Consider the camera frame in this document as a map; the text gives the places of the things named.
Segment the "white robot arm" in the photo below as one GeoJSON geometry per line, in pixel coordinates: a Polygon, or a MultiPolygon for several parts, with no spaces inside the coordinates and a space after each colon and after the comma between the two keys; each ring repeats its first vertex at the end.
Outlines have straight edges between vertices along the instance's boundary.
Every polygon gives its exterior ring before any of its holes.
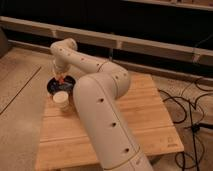
{"type": "Polygon", "coordinates": [[[103,170],[154,171],[116,105],[130,88],[129,72],[79,52],[71,38],[52,43],[50,50],[56,74],[64,75],[71,66],[85,72],[74,85],[73,101],[103,170]]]}

